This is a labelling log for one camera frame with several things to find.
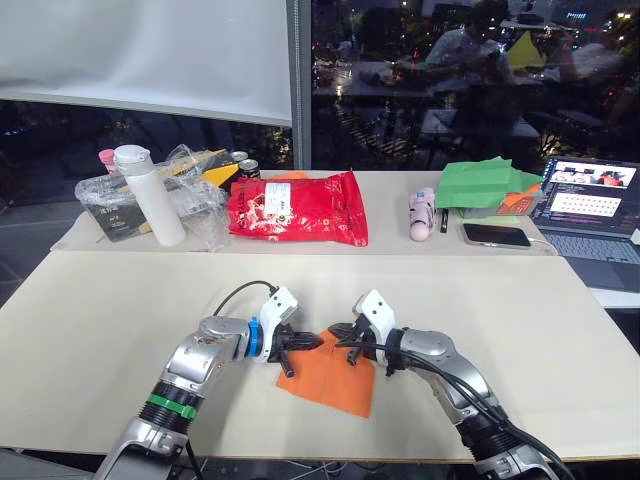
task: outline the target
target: green cloth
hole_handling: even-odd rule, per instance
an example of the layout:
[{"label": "green cloth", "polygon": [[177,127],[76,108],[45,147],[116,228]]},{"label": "green cloth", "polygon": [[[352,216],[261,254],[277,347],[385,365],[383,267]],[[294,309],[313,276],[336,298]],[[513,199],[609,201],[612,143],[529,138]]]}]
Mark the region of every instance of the green cloth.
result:
[{"label": "green cloth", "polygon": [[498,207],[507,193],[523,192],[542,177],[521,172],[502,157],[448,164],[436,194],[436,208]]}]

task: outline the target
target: black cable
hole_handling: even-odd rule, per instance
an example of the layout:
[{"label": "black cable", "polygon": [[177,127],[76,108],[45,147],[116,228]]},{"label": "black cable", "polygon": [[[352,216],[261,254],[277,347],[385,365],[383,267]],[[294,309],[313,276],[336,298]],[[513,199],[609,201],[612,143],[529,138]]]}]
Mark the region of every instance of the black cable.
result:
[{"label": "black cable", "polygon": [[191,461],[191,466],[193,467],[193,471],[196,473],[196,478],[198,480],[204,480],[202,476],[202,472],[200,471],[200,465],[198,465],[198,460],[196,459],[195,454],[193,453],[193,448],[191,448],[191,442],[187,440],[187,455],[189,455],[189,460]]},{"label": "black cable", "polygon": [[382,470],[384,467],[387,466],[386,463],[382,463],[382,462],[378,463],[377,467],[367,467],[366,465],[362,465],[361,463],[358,463],[358,462],[353,462],[353,464],[358,468],[361,468],[363,470],[366,470],[367,472],[372,472],[372,473],[379,472],[380,470]]},{"label": "black cable", "polygon": [[490,421],[498,426],[501,430],[510,433],[522,443],[527,444],[533,448],[535,448],[542,455],[546,456],[549,460],[551,460],[556,467],[562,471],[564,476],[566,476],[569,480],[576,480],[571,473],[571,470],[564,464],[562,459],[553,451],[551,448],[546,446],[540,440],[538,440],[533,435],[521,430],[516,427],[511,421],[502,415],[497,415],[496,411],[493,410],[493,407],[480,395],[471,385],[462,380],[455,375],[445,372],[441,368],[437,367],[433,363],[424,359],[420,355],[405,351],[395,347],[388,347],[386,345],[380,345],[377,343],[368,343],[368,342],[338,342],[336,344],[337,347],[360,347],[360,348],[371,348],[375,350],[383,350],[385,352],[393,353],[396,355],[401,355],[406,358],[410,358],[417,365],[417,367],[422,368],[424,370],[436,373],[444,378],[462,397],[467,400],[471,405],[473,405],[480,414],[487,417]]},{"label": "black cable", "polygon": [[269,288],[269,295],[273,295],[276,292],[276,290],[278,290],[277,287],[274,287],[269,282],[265,282],[264,280],[252,280],[251,282],[243,283],[242,285],[240,285],[238,288],[236,288],[233,292],[231,292],[229,295],[225,297],[225,299],[220,303],[220,305],[218,305],[218,308],[216,308],[216,311],[213,312],[213,314],[218,315],[220,313],[220,310],[222,310],[222,308],[227,304],[229,300],[231,300],[231,298],[233,298],[234,295],[236,295],[240,290],[250,287],[251,285],[266,286],[267,288]]}]

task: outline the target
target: pink bottle cap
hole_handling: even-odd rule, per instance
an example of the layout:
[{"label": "pink bottle cap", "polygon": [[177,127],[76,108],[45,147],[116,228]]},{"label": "pink bottle cap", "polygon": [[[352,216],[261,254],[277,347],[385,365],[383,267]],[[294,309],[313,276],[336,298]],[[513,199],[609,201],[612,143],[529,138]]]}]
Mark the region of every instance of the pink bottle cap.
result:
[{"label": "pink bottle cap", "polygon": [[116,152],[115,150],[109,148],[107,150],[102,150],[98,153],[98,158],[105,165],[113,165],[115,163]]}]

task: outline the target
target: person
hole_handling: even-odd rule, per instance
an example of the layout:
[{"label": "person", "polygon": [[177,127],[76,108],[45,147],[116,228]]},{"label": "person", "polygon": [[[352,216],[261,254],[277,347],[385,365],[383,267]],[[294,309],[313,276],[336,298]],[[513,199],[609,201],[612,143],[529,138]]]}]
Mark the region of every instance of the person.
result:
[{"label": "person", "polygon": [[565,32],[553,57],[557,67],[543,71],[545,78],[568,83],[587,80],[597,83],[616,72],[624,62],[622,52],[638,40],[638,14],[618,19],[612,12],[603,25],[600,42],[592,42],[573,49],[573,37]]},{"label": "person", "polygon": [[444,33],[425,60],[432,91],[459,90],[470,85],[513,84],[503,45],[492,37],[509,17],[507,0],[480,0],[464,27]]}]

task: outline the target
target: white water bottle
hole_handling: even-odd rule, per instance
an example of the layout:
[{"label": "white water bottle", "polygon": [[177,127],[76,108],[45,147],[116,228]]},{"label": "white water bottle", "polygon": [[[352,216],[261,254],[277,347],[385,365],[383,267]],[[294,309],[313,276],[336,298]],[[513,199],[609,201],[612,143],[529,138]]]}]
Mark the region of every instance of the white water bottle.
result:
[{"label": "white water bottle", "polygon": [[409,236],[416,242],[424,242],[433,229],[435,192],[425,187],[409,197]]},{"label": "white water bottle", "polygon": [[122,145],[115,151],[116,166],[136,196],[158,243],[171,247],[182,242],[186,233],[149,153],[138,145]]}]

